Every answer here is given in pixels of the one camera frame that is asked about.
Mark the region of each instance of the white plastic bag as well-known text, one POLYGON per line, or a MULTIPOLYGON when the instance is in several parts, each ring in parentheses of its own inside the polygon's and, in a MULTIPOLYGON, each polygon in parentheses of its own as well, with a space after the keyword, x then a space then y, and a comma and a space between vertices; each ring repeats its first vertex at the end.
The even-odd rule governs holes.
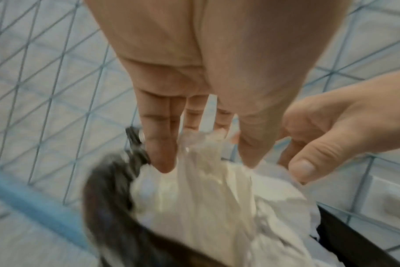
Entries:
POLYGON ((172 172, 143 166, 131 187, 137 220, 229 267, 321 266, 327 257, 312 256, 304 243, 318 237, 316 204, 283 168, 222 161, 224 136, 184 132, 172 172))

